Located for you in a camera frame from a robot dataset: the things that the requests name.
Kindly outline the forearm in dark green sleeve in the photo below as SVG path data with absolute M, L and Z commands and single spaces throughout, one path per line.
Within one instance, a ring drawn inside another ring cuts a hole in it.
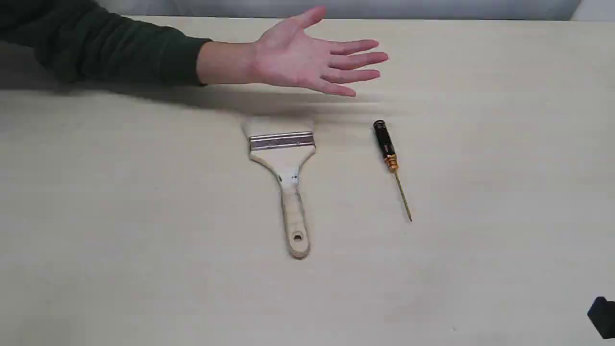
M 1 40 L 30 48 L 40 65 L 71 83 L 260 81 L 249 46 L 224 52 L 209 39 L 111 13 L 94 0 L 3 0 Z

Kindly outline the open bare human hand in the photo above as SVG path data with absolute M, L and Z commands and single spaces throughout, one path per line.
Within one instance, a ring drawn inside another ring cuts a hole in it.
M 380 77 L 380 72 L 371 66 L 387 61 L 389 55 L 376 52 L 377 41 L 327 41 L 306 33 L 325 16 L 325 7 L 313 7 L 275 24 L 252 42 L 249 83 L 355 97 L 355 90 L 348 84 Z

